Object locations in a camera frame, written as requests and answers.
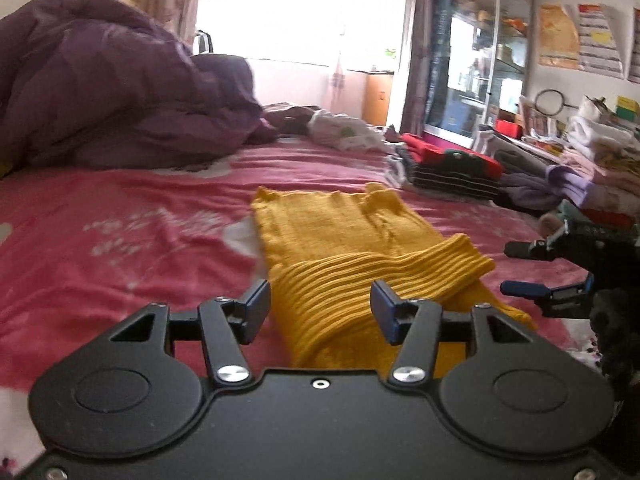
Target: red garment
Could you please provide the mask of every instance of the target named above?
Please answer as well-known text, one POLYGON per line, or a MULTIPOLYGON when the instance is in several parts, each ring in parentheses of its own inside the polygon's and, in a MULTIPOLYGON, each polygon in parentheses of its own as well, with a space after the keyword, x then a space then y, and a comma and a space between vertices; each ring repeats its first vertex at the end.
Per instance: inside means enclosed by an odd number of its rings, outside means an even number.
POLYGON ((455 150, 439 148, 411 134, 402 134, 400 139, 407 145, 414 160, 428 168, 457 171, 492 180, 500 179, 504 173, 504 168, 497 160, 462 146, 455 150))
POLYGON ((580 209, 580 212, 596 224, 631 229, 635 223, 631 216, 622 213, 610 213, 609 211, 597 211, 595 209, 580 209))

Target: black fabric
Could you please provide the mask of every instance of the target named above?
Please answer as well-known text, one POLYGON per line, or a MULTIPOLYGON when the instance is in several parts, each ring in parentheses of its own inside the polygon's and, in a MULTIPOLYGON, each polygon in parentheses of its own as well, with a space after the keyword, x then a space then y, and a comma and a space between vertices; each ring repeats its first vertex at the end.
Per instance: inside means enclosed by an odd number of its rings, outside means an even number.
POLYGON ((416 187, 484 200, 492 200, 498 195, 499 186, 494 180, 454 171, 435 171, 421 166, 404 146, 396 148, 396 152, 402 158, 407 179, 416 187))
POLYGON ((511 199, 509 194, 503 189, 498 192, 498 195, 493 200, 494 204, 497 206, 503 207, 505 209, 511 209, 512 211, 517 211, 518 213, 525 213, 535 218, 540 218, 543 214, 548 213, 548 211, 529 209, 513 203, 513 200, 511 199))

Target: red box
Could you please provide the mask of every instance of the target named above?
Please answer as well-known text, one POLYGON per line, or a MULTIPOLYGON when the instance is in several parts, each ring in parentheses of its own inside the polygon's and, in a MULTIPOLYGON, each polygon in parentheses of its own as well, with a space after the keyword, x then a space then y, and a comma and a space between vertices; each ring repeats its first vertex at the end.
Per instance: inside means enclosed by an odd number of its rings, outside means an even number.
POLYGON ((519 139, 522 137, 522 126, 516 123, 510 123, 503 119, 495 121, 495 129, 501 134, 506 135, 507 137, 512 137, 513 139, 519 139))

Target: poster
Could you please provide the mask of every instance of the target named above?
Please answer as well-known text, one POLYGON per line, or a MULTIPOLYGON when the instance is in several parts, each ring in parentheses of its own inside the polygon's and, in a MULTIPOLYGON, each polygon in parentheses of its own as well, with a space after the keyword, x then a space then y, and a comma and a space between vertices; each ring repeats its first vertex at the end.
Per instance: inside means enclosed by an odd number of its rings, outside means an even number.
POLYGON ((574 20, 560 5, 540 6, 540 65, 580 70, 580 41, 574 20))
POLYGON ((640 84, 640 9, 634 9, 634 37, 628 79, 640 84))
POLYGON ((582 4, 578 6, 578 12, 580 69, 622 79, 622 60, 603 7, 582 4))

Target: striped garment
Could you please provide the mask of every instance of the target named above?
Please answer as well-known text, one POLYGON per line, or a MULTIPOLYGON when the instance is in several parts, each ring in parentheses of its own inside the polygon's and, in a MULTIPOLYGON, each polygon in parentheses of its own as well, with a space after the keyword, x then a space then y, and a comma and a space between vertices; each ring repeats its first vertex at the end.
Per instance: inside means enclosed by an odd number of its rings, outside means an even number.
POLYGON ((453 171, 435 171, 418 164, 404 146, 396 148, 402 158, 407 179, 416 187, 434 189, 485 200, 494 199, 500 189, 495 180, 472 177, 465 173, 453 171))

